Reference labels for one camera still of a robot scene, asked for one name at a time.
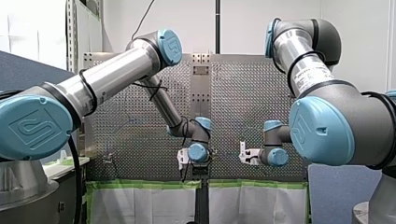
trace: robotic arm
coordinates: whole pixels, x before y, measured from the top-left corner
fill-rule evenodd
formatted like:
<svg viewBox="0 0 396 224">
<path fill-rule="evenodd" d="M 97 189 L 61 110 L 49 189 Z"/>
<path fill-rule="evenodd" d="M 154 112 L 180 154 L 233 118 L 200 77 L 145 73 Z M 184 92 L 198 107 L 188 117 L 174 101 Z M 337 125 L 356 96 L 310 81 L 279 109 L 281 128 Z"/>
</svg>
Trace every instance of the robotic arm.
<svg viewBox="0 0 396 224">
<path fill-rule="evenodd" d="M 395 164 L 395 105 L 387 95 L 360 93 L 333 77 L 341 39 L 332 24 L 274 20 L 266 44 L 266 57 L 287 74 L 297 99 L 289 126 L 279 120 L 264 123 L 265 147 L 257 153 L 260 163 L 271 164 L 273 149 L 292 142 L 302 157 L 315 163 L 373 169 Z"/>
<path fill-rule="evenodd" d="M 183 119 L 155 76 L 165 67 L 178 64 L 181 58 L 177 35 L 170 30 L 158 31 L 134 39 L 122 54 L 64 82 L 44 83 L 0 99 L 0 216 L 9 218 L 6 222 L 32 222 L 13 216 L 18 212 L 9 208 L 23 211 L 30 202 L 48 200 L 58 188 L 55 181 L 47 179 L 39 160 L 60 150 L 83 117 L 136 81 L 147 89 L 168 132 L 192 138 L 190 160 L 207 162 L 210 119 Z M 46 203 L 52 209 L 46 211 L 49 217 L 45 222 L 34 222 L 56 223 L 58 211 L 54 203 L 57 202 Z"/>
<path fill-rule="evenodd" d="M 113 95 L 139 81 L 147 87 L 170 133 L 193 139 L 191 158 L 207 160 L 209 126 L 195 119 L 188 130 L 155 75 L 180 62 L 181 44 L 170 30 L 140 36 L 127 50 L 59 84 L 44 83 L 0 102 L 0 157 L 10 161 L 39 160 L 55 153 L 79 127 L 81 118 L 92 114 Z"/>
</svg>

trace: light blue joint cap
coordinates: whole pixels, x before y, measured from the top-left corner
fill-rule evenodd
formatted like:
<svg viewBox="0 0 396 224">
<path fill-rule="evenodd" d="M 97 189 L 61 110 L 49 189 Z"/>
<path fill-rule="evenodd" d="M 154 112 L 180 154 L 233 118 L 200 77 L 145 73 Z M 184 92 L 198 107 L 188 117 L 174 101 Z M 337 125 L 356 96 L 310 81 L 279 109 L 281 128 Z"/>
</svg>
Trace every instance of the light blue joint cap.
<svg viewBox="0 0 396 224">
<path fill-rule="evenodd" d="M 73 120 L 51 98 L 15 96 L 0 102 L 0 157 L 39 160 L 60 150 L 70 137 Z"/>
<path fill-rule="evenodd" d="M 175 32 L 171 30 L 158 31 L 158 47 L 163 59 L 169 66 L 180 63 L 183 51 L 180 39 Z"/>
<path fill-rule="evenodd" d="M 204 128 L 212 131 L 212 120 L 205 117 L 196 117 L 196 121 L 198 121 Z"/>
<path fill-rule="evenodd" d="M 289 162 L 289 154 L 283 148 L 274 148 L 268 154 L 268 164 L 272 166 L 285 166 Z"/>
<path fill-rule="evenodd" d="M 189 147 L 189 159 L 197 163 L 205 162 L 207 159 L 206 148 L 199 143 L 192 144 Z"/>
<path fill-rule="evenodd" d="M 353 132 L 343 114 L 329 102 L 307 96 L 291 106 L 291 141 L 309 161 L 345 165 L 355 152 Z"/>
<path fill-rule="evenodd" d="M 396 100 L 396 90 L 387 91 L 386 95 L 392 100 Z"/>
<path fill-rule="evenodd" d="M 278 128 L 280 126 L 282 126 L 282 122 L 280 122 L 280 120 L 278 120 L 278 119 L 269 119 L 269 120 L 264 122 L 264 131 L 268 132 L 268 131 L 273 130 L 275 128 Z"/>
</svg>

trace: black cable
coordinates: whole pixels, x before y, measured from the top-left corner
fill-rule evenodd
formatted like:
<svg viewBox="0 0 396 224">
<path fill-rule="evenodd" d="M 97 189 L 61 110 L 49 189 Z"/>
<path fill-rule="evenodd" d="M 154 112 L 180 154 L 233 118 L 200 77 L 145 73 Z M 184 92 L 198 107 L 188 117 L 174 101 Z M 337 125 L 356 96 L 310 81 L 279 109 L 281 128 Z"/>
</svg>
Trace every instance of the black cable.
<svg viewBox="0 0 396 224">
<path fill-rule="evenodd" d="M 181 127 L 181 134 L 183 134 L 183 142 L 181 143 L 181 146 L 183 147 L 187 140 L 187 131 L 189 130 L 189 120 L 184 116 L 181 116 L 181 118 L 186 121 Z"/>
<path fill-rule="evenodd" d="M 190 166 L 190 163 L 191 163 L 191 160 L 189 159 L 189 161 L 187 162 L 187 167 L 186 167 L 186 170 L 184 171 L 184 176 L 183 176 L 183 178 L 181 179 L 181 182 L 184 182 L 184 181 L 186 181 L 186 178 L 187 178 L 187 172 L 189 171 L 189 166 Z"/>
<path fill-rule="evenodd" d="M 144 21 L 144 19 L 146 18 L 146 16 L 148 15 L 148 13 L 149 13 L 149 10 L 151 9 L 151 6 L 152 6 L 152 4 L 154 3 L 154 1 L 155 0 L 152 0 L 151 1 L 151 3 L 148 5 L 148 9 L 146 10 L 146 13 L 145 13 L 145 15 L 142 17 L 142 20 L 140 20 L 140 22 L 139 22 L 139 25 L 137 26 L 137 29 L 136 29 L 136 31 L 134 32 L 134 34 L 132 35 L 132 37 L 131 37 L 131 40 L 133 40 L 134 39 L 134 36 L 137 34 L 137 32 L 139 31 L 139 29 L 140 29 L 140 26 L 142 25 L 142 23 L 143 23 L 143 21 Z"/>
<path fill-rule="evenodd" d="M 17 90 L 17 91 L 2 91 L 2 92 L 0 92 L 0 100 L 4 100 L 4 99 L 6 99 L 8 97 L 11 97 L 11 96 L 13 96 L 15 94 L 18 94 L 20 92 L 22 92 L 22 91 L 20 91 L 20 90 Z"/>
<path fill-rule="evenodd" d="M 381 170 L 387 167 L 393 159 L 396 157 L 396 104 L 385 94 L 380 94 L 377 92 L 367 91 L 362 92 L 361 95 L 367 95 L 369 97 L 374 97 L 380 100 L 384 106 L 387 108 L 388 112 L 390 113 L 390 118 L 392 120 L 393 129 L 394 129 L 394 136 L 393 136 L 393 143 L 388 153 L 387 157 L 381 161 L 377 165 L 368 165 L 367 167 L 373 170 Z"/>
<path fill-rule="evenodd" d="M 82 206 L 82 174 L 81 168 L 79 166 L 78 151 L 76 149 L 76 145 L 74 144 L 72 136 L 69 137 L 68 144 L 70 147 L 70 151 L 72 152 L 73 163 L 76 171 L 76 213 L 74 223 L 78 224 Z"/>
<path fill-rule="evenodd" d="M 276 61 L 275 61 L 275 54 L 274 54 L 275 25 L 276 25 L 276 23 L 279 22 L 279 21 L 282 21 L 282 20 L 281 20 L 280 18 L 275 18 L 275 19 L 273 20 L 273 23 L 272 23 L 271 30 L 272 30 L 273 34 L 272 34 L 272 36 L 271 36 L 271 48 L 270 48 L 270 50 L 271 50 L 271 55 L 272 55 L 272 58 L 273 58 L 273 63 L 274 63 L 275 68 L 276 68 L 279 72 L 285 74 L 285 71 L 283 71 L 283 70 L 279 67 L 279 65 L 277 65 L 277 63 L 276 63 Z"/>
<path fill-rule="evenodd" d="M 134 85 L 134 86 L 143 87 L 143 88 L 155 88 L 155 89 L 156 89 L 156 90 L 154 91 L 154 93 L 152 93 L 152 94 L 150 95 L 150 97 L 149 97 L 149 99 L 148 99 L 149 101 L 151 101 L 152 98 L 154 98 L 155 94 L 157 94 L 157 92 L 158 92 L 160 89 L 163 89 L 163 90 L 165 90 L 165 91 L 168 91 L 168 88 L 167 88 L 167 87 L 163 87 L 162 84 L 163 84 L 163 80 L 162 80 L 162 79 L 160 79 L 160 82 L 158 83 L 157 86 L 145 86 L 145 85 L 142 85 L 142 84 L 132 83 L 132 85 Z"/>
<path fill-rule="evenodd" d="M 163 80 L 160 79 L 160 82 L 158 83 L 157 89 L 155 89 L 155 92 L 151 94 L 151 96 L 149 97 L 149 101 L 152 100 L 152 98 L 154 98 L 155 94 L 157 94 L 157 92 L 160 90 L 160 88 L 162 87 L 161 85 L 163 84 Z"/>
<path fill-rule="evenodd" d="M 92 96 L 92 110 L 90 113 L 86 114 L 84 117 L 87 117 L 87 116 L 93 114 L 93 112 L 95 112 L 96 108 L 98 107 L 98 99 L 96 98 L 95 91 L 93 90 L 92 86 L 87 82 L 87 80 L 85 79 L 84 74 L 83 74 L 86 70 L 87 69 L 81 69 L 78 72 L 79 77 L 82 80 L 82 83 L 84 84 L 85 87 L 87 87 L 87 89 L 90 91 L 90 94 Z"/>
</svg>

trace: gray partition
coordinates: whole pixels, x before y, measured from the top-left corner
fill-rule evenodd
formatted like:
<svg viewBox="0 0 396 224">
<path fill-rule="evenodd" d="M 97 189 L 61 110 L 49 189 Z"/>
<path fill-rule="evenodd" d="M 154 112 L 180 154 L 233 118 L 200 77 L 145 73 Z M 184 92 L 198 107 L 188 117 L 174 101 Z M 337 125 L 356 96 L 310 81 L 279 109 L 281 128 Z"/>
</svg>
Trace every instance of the gray partition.
<svg viewBox="0 0 396 224">
<path fill-rule="evenodd" d="M 87 53 L 85 67 L 114 55 Z M 287 122 L 292 100 L 286 76 L 271 61 L 251 55 L 186 54 L 179 65 L 158 76 L 181 115 L 212 118 L 216 155 L 211 178 L 306 181 L 306 166 L 291 146 L 286 146 L 290 163 L 282 168 L 249 166 L 238 158 L 241 140 L 247 147 L 262 147 L 265 120 Z M 145 90 L 130 86 L 86 119 L 86 146 L 95 155 L 88 178 L 179 180 L 176 156 L 181 143 L 167 135 Z"/>
</svg>

